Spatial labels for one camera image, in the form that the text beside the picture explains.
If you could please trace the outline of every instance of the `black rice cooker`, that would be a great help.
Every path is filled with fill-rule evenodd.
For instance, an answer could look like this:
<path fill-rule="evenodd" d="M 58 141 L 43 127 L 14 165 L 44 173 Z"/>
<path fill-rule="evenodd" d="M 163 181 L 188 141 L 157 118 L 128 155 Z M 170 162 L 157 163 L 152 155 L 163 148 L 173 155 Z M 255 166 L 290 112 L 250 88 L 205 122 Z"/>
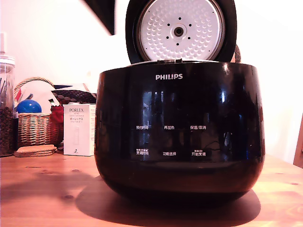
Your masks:
<path fill-rule="evenodd" d="M 233 0 L 130 0 L 132 65 L 100 74 L 95 159 L 138 201 L 235 200 L 257 181 L 265 143 L 258 74 L 231 63 Z"/>

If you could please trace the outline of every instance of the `red object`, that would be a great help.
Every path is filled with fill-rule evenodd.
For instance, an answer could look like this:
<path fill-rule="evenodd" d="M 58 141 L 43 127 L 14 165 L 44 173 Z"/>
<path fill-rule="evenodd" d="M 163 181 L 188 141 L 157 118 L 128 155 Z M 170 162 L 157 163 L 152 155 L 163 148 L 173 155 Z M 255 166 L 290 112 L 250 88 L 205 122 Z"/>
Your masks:
<path fill-rule="evenodd" d="M 21 97 L 21 89 L 17 93 L 16 100 L 19 101 L 20 97 Z"/>
<path fill-rule="evenodd" d="M 52 106 L 51 108 L 52 114 L 51 118 L 52 120 L 56 121 L 57 123 L 63 123 L 64 121 L 64 108 L 63 106 Z"/>

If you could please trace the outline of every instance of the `rice cooker lid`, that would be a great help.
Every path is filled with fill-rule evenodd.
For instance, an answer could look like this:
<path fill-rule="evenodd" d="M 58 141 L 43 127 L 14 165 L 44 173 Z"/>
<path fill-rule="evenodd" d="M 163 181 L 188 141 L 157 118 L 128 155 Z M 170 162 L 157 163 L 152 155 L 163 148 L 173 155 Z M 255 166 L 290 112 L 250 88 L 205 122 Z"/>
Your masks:
<path fill-rule="evenodd" d="M 143 61 L 232 60 L 237 34 L 233 0 L 130 0 L 126 46 Z"/>

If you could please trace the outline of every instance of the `wood grain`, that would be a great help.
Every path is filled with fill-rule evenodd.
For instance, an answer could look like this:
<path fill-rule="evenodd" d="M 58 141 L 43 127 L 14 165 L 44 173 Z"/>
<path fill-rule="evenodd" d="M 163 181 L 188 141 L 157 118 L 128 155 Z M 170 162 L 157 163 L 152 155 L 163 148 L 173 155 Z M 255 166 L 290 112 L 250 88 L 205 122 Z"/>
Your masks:
<path fill-rule="evenodd" d="M 303 227 L 303 169 L 267 155 L 253 190 L 220 208 L 146 207 L 107 187 L 94 157 L 4 157 L 1 226 Z"/>

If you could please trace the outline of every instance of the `inner lid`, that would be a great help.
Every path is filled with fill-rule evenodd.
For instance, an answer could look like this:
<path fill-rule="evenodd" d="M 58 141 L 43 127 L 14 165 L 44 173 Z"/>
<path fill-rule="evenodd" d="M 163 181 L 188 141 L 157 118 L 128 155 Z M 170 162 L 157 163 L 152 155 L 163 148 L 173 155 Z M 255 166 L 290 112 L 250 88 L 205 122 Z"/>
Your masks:
<path fill-rule="evenodd" d="M 145 61 L 213 60 L 224 41 L 225 22 L 214 0 L 150 0 L 136 34 Z"/>

